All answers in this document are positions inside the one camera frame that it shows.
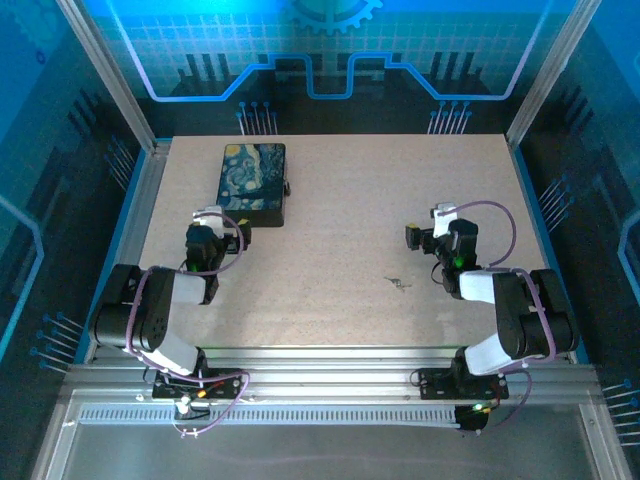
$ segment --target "purple cable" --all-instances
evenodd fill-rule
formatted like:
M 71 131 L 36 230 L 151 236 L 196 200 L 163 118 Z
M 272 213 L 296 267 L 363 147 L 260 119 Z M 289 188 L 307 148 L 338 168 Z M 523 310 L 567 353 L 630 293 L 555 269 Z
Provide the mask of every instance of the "purple cable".
M 237 232 L 238 239 L 240 240 L 240 245 L 238 246 L 238 253 L 236 255 L 236 258 L 234 258 L 230 263 L 228 263 L 224 267 L 218 268 L 217 270 L 211 270 L 210 272 L 181 272 L 181 273 L 184 273 L 185 275 L 195 275 L 197 277 L 208 277 L 210 275 L 217 275 L 218 273 L 224 272 L 225 270 L 229 270 L 232 266 L 234 266 L 236 262 L 240 260 L 240 257 L 242 257 L 242 254 L 244 253 L 244 235 L 242 235 L 242 230 L 240 230 L 240 226 L 236 222 L 234 222 L 231 218 L 226 216 L 224 213 L 218 213 L 218 212 L 202 212 L 198 214 L 198 216 L 193 218 L 195 220 L 202 217 L 220 217 L 225 222 L 230 223 L 231 226 Z
M 522 407 L 524 407 L 524 404 L 527 403 L 527 400 L 529 399 L 529 396 L 531 395 L 531 390 L 533 389 L 533 379 L 531 378 L 531 374 L 529 372 L 527 372 L 526 370 L 518 369 L 518 370 L 511 370 L 511 371 L 503 371 L 502 373 L 504 373 L 505 375 L 512 375 L 512 374 L 515 374 L 515 373 L 522 373 L 522 374 L 526 375 L 527 376 L 527 390 L 524 392 L 524 395 L 522 396 L 522 400 L 520 401 L 518 406 L 515 408 L 515 410 L 513 410 L 503 420 L 501 420 L 499 423 L 493 425 L 493 427 L 491 427 L 491 428 L 501 427 L 501 426 L 509 423 L 510 421 L 512 421 L 514 418 L 516 418 L 518 416 L 518 414 L 520 413 L 520 411 L 522 410 Z
M 542 306 L 542 301 L 540 300 L 540 295 L 538 294 L 538 290 L 536 289 L 531 276 L 527 273 L 526 270 L 522 268 L 512 268 L 512 272 L 520 273 L 524 281 L 527 282 L 527 286 L 529 287 L 529 291 L 531 292 L 531 297 L 533 298 L 533 304 L 538 311 L 538 315 L 540 316 L 540 323 L 542 324 L 542 330 L 544 330 L 544 336 L 547 339 L 547 343 L 549 344 L 549 355 L 545 358 L 531 358 L 528 360 L 529 363 L 549 363 L 553 362 L 556 359 L 556 354 L 558 353 L 556 349 L 556 342 L 553 340 L 553 333 L 551 333 L 551 327 L 549 326 L 549 320 L 547 319 L 546 313 L 544 313 L 544 307 Z
M 183 436 L 188 435 L 188 436 L 191 436 L 191 437 L 197 437 L 201 433 L 208 432 L 213 427 L 216 427 L 216 426 L 220 425 L 220 423 L 222 423 L 222 421 L 227 417 L 227 415 L 229 415 L 229 412 L 233 409 L 233 407 L 235 407 L 238 404 L 238 402 L 240 401 L 240 398 L 242 397 L 242 395 L 244 395 L 244 392 L 247 389 L 247 386 L 249 385 L 249 382 L 251 381 L 251 375 L 249 375 L 249 372 L 244 372 L 243 371 L 242 374 L 247 377 L 247 381 L 244 382 L 244 384 L 242 385 L 242 388 L 238 392 L 238 395 L 236 395 L 236 398 L 233 399 L 233 401 L 229 404 L 229 406 L 227 408 L 225 408 L 224 411 L 213 422 L 211 422 L 206 427 L 202 427 L 200 429 L 192 430 L 191 432 L 188 432 L 186 429 L 180 430 L 175 423 L 173 424 L 173 427 L 176 430 L 178 430 L 178 432 L 180 432 Z
M 469 208 L 469 207 L 475 207 L 476 205 L 490 205 L 492 207 L 497 207 L 500 210 L 502 210 L 504 213 L 507 214 L 507 217 L 509 217 L 509 221 L 511 222 L 511 232 L 512 232 L 511 245 L 509 246 L 509 250 L 507 250 L 507 253 L 505 253 L 501 258 L 499 258 L 495 262 L 491 262 L 489 264 L 489 267 L 493 267 L 495 265 L 501 264 L 507 258 L 509 258 L 509 256 L 513 252 L 513 249 L 516 246 L 516 239 L 518 238 L 518 234 L 516 232 L 516 221 L 514 220 L 513 215 L 511 215 L 511 212 L 509 211 L 509 209 L 507 207 L 505 207 L 501 203 L 494 202 L 493 200 L 476 200 L 475 202 L 465 203 L 464 205 L 460 205 L 459 207 L 452 208 L 451 210 L 447 210 L 446 212 L 440 212 L 438 214 L 438 216 L 439 217 L 444 217 L 446 215 L 450 215 L 452 213 L 457 213 L 457 212 L 459 212 L 461 210 L 464 210 L 466 208 Z
M 203 212 L 202 214 L 198 215 L 195 218 L 201 218 L 201 217 L 220 217 L 223 220 L 229 222 L 231 226 L 235 229 L 235 231 L 238 233 L 238 239 L 240 240 L 238 254 L 236 255 L 236 258 L 234 258 L 228 265 L 225 265 L 224 267 L 220 267 L 217 270 L 211 270 L 209 272 L 180 272 L 184 275 L 195 275 L 199 277 L 217 275 L 218 273 L 224 272 L 225 270 L 228 270 L 233 265 L 235 265 L 236 262 L 240 260 L 240 257 L 244 252 L 244 243 L 245 243 L 244 235 L 242 234 L 242 230 L 240 229 L 240 226 L 236 222 L 234 222 L 231 218 L 229 218 L 224 213 L 218 213 L 218 212 Z M 153 273 L 153 270 L 156 268 L 160 268 L 160 267 L 157 267 L 157 266 L 149 267 L 149 269 L 147 269 L 147 271 L 144 272 L 144 274 L 142 275 L 142 278 L 140 279 L 140 283 L 138 284 L 138 288 L 136 289 L 136 294 L 133 298 L 131 311 L 129 312 L 129 321 L 127 322 L 127 330 L 125 332 L 125 351 L 127 351 L 132 355 L 135 355 L 135 352 L 133 350 L 133 325 L 135 323 L 135 317 L 136 317 L 136 313 L 138 312 L 138 307 L 140 306 L 140 302 L 142 300 L 142 291 L 144 290 L 144 286 L 146 285 L 147 280 Z
M 184 274 L 196 275 L 196 276 L 217 275 L 220 272 L 228 270 L 232 265 L 235 265 L 235 263 L 242 256 L 242 252 L 244 251 L 245 242 L 244 242 L 244 235 L 242 234 L 242 230 L 240 230 L 240 226 L 236 222 L 234 222 L 231 218 L 226 216 L 224 213 L 205 212 L 205 213 L 203 213 L 201 215 L 198 215 L 196 218 L 208 217 L 208 216 L 221 217 L 223 220 L 229 222 L 231 224 L 231 226 L 233 226 L 233 228 L 238 233 L 238 238 L 240 240 L 240 245 L 239 245 L 239 248 L 238 248 L 238 254 L 236 255 L 236 258 L 234 258 L 233 261 L 231 261 L 228 265 L 225 265 L 224 267 L 220 267 L 217 270 L 212 270 L 212 271 L 209 271 L 209 272 L 182 272 Z M 225 375 L 220 375 L 218 377 L 203 377 L 203 378 L 200 378 L 200 377 L 192 377 L 192 376 L 189 376 L 189 375 L 181 375 L 179 373 L 172 372 L 172 371 L 168 370 L 167 368 L 165 368 L 162 365 L 159 365 L 159 364 L 153 362 L 152 360 L 149 360 L 144 355 L 142 355 L 142 353 L 137 352 L 136 350 L 134 350 L 134 348 L 133 348 L 133 326 L 135 324 L 136 313 L 138 312 L 138 308 L 140 307 L 140 302 L 142 300 L 142 292 L 144 291 L 144 287 L 145 287 L 147 281 L 149 280 L 149 277 L 152 275 L 153 270 L 156 269 L 156 268 L 160 268 L 160 267 L 157 267 L 157 266 L 149 267 L 147 269 L 147 271 L 144 272 L 144 274 L 140 278 L 140 283 L 138 283 L 138 288 L 136 289 L 136 293 L 135 293 L 135 295 L 133 297 L 133 304 L 131 305 L 131 311 L 129 312 L 129 319 L 127 321 L 127 329 L 125 331 L 125 351 L 130 353 L 131 355 L 135 356 L 136 358 L 138 358 L 138 360 L 142 361 L 142 363 L 144 363 L 148 367 L 155 368 L 157 370 L 160 370 L 161 372 L 165 372 L 165 373 L 171 375 L 174 378 L 177 378 L 179 380 L 184 380 L 184 381 L 187 381 L 187 382 L 193 382 L 193 383 L 200 383 L 200 382 L 215 383 L 215 382 L 220 382 L 220 381 L 223 381 L 223 380 L 230 380 L 230 379 L 236 378 L 238 376 L 246 376 L 247 377 L 247 381 L 243 384 L 243 386 L 240 389 L 240 391 L 238 392 L 238 395 L 236 396 L 236 398 L 229 404 L 229 407 L 227 407 L 227 409 L 224 412 L 222 412 L 222 414 L 214 422 L 212 422 L 210 425 L 207 425 L 206 427 L 204 427 L 204 428 L 202 428 L 202 429 L 200 429 L 198 431 L 195 431 L 195 432 L 192 432 L 192 433 L 186 433 L 186 435 L 197 435 L 198 433 L 204 433 L 204 432 L 210 430 L 211 428 L 213 428 L 216 425 L 218 425 L 222 420 L 224 420 L 224 418 L 228 415 L 228 413 L 231 411 L 231 409 L 238 403 L 238 401 L 240 401 L 240 398 L 242 397 L 242 395 L 244 394 L 245 390 L 247 389 L 247 386 L 249 385 L 249 381 L 251 379 L 251 375 L 249 374 L 249 372 L 246 372 L 244 370 L 239 370 L 238 372 L 235 372 L 235 373 L 229 373 L 229 374 L 225 374 Z

